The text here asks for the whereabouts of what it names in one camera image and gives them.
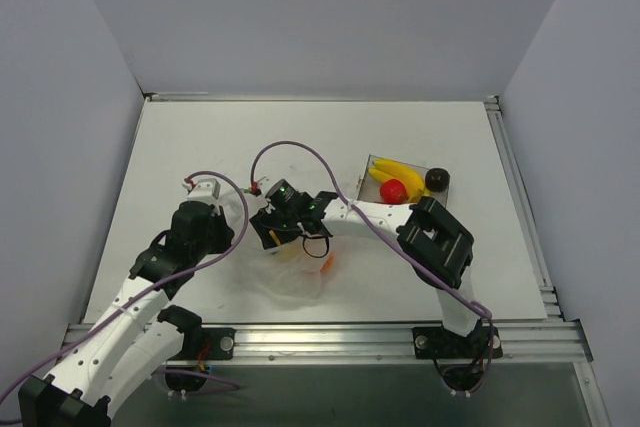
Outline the translucent plastic bag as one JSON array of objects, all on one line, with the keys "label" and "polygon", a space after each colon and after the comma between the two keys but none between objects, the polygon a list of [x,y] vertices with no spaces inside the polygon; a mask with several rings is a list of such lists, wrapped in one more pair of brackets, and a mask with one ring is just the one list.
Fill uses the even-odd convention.
[{"label": "translucent plastic bag", "polygon": [[[225,192],[220,201],[225,204],[228,225],[236,233],[246,229],[239,247],[226,258],[238,283],[287,310],[314,303],[338,270],[342,246],[337,242],[296,239],[289,243],[299,249],[296,259],[276,262],[272,253],[279,247],[264,250],[253,227],[245,221],[262,206],[260,200],[247,196],[248,207],[244,208],[234,193]],[[331,253],[335,255],[334,264],[327,275],[322,275],[320,270]]]}]

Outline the yellow banana bunch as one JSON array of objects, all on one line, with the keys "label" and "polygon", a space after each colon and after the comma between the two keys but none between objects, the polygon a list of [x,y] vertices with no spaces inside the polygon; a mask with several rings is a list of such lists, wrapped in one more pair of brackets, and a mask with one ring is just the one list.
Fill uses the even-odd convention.
[{"label": "yellow banana bunch", "polygon": [[375,159],[368,173],[380,185],[392,178],[401,181],[409,196],[406,203],[415,203],[422,197],[431,195],[425,187],[424,177],[406,164],[389,159]]}]

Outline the dark brown mangosteen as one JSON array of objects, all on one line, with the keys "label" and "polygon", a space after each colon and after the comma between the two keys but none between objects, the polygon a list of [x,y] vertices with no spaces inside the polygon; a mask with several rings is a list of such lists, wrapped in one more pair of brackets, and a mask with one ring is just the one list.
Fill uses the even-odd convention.
[{"label": "dark brown mangosteen", "polygon": [[440,193],[449,188],[451,176],[446,169],[434,167],[426,172],[424,182],[430,192]]}]

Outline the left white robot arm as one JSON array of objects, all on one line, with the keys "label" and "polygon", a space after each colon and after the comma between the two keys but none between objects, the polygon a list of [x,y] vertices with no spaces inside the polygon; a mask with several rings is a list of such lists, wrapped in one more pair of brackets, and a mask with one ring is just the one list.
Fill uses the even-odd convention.
[{"label": "left white robot arm", "polygon": [[213,196],[182,202],[170,227],[136,257],[100,320],[55,355],[44,377],[30,375],[20,385],[22,425],[108,426],[161,364],[196,355],[206,338],[202,319],[172,300],[198,264],[227,253],[233,239]]}]

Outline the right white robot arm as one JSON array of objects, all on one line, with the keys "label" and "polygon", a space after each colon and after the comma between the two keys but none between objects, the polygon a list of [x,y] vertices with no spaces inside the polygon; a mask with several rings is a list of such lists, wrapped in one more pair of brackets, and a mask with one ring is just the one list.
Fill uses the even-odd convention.
[{"label": "right white robot arm", "polygon": [[473,260],[474,238],[437,199],[394,205],[357,201],[331,191],[311,196],[282,179],[266,192],[265,201],[250,219],[264,249],[298,239],[380,240],[437,290],[446,349],[465,356],[477,347],[481,315],[473,311],[473,289],[463,281]]}]

